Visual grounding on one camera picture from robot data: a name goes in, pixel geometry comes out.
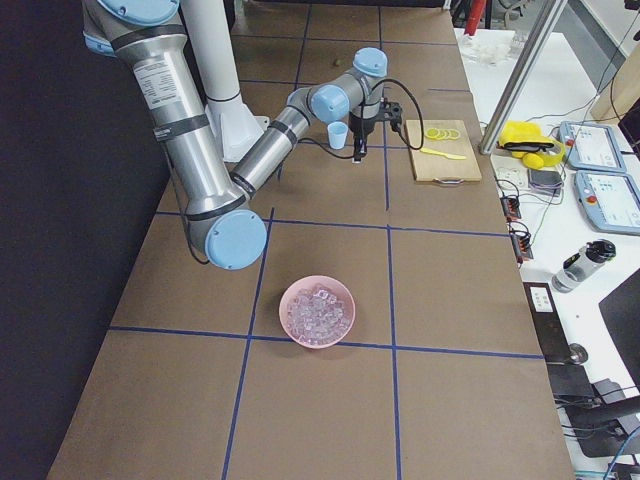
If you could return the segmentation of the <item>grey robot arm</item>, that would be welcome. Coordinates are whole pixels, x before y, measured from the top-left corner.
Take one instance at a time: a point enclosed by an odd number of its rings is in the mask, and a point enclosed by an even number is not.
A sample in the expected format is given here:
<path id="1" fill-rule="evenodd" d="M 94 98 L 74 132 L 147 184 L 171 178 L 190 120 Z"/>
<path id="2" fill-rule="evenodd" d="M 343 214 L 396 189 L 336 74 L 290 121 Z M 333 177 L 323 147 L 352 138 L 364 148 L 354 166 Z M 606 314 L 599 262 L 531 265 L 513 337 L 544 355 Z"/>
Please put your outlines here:
<path id="1" fill-rule="evenodd" d="M 375 47 L 336 79 L 291 93 L 268 119 L 242 99 L 222 2 L 86 1 L 82 12 L 87 47 L 136 78 L 201 263 L 239 270 L 261 256 L 267 231 L 249 202 L 313 123 L 349 128 L 361 158 L 381 118 L 388 60 Z"/>

